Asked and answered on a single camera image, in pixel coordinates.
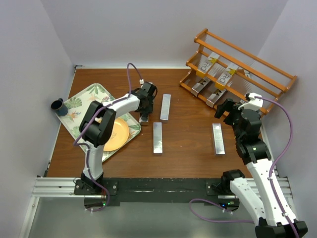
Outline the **silver gold R&O toothpaste box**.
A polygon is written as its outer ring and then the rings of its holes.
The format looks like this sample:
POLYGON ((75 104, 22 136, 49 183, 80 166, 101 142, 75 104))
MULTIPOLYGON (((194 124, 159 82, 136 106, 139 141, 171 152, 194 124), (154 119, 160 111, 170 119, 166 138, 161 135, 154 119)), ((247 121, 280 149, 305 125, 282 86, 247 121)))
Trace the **silver gold R&O toothpaste box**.
POLYGON ((139 123, 140 123, 141 125, 146 125, 146 124, 149 123, 149 118, 148 118, 148 117, 140 117, 140 118, 139 118, 139 123))

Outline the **silver angled R&O box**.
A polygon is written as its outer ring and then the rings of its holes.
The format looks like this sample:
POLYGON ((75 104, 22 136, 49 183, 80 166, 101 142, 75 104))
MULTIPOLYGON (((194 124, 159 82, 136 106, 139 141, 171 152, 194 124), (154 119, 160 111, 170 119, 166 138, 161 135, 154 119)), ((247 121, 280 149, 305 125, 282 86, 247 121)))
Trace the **silver angled R&O box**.
POLYGON ((202 78, 191 88, 191 93, 197 97, 199 93, 210 84, 210 82, 211 80, 209 78, 202 78))

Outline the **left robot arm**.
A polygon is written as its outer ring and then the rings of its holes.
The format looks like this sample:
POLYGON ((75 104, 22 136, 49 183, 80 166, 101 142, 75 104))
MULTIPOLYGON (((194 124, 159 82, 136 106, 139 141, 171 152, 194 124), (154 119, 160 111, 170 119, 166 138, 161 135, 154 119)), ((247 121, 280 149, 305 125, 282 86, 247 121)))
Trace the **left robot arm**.
POLYGON ((104 145, 111 138, 115 120, 129 112, 140 113, 142 117, 149 116, 153 112, 157 93, 156 86, 144 82, 140 88, 118 99, 106 103, 93 101, 89 105, 79 126, 80 135, 74 142, 76 146, 86 147, 81 181, 88 192, 98 194, 106 189, 102 183, 102 156, 104 145))

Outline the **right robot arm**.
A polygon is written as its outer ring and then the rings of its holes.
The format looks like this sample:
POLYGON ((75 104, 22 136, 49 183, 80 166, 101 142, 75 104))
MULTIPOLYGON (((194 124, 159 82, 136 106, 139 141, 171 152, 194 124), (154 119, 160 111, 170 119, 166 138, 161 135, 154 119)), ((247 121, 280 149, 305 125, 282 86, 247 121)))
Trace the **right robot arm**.
POLYGON ((260 96, 250 94, 244 104, 226 99, 216 108, 215 118, 228 112, 224 122, 233 129, 237 153, 252 175, 258 192, 248 187, 240 170, 224 172, 220 188, 223 193, 238 197, 252 217, 258 238, 302 238, 308 227, 297 219, 288 205, 273 172, 269 149, 260 138, 262 105, 260 96))

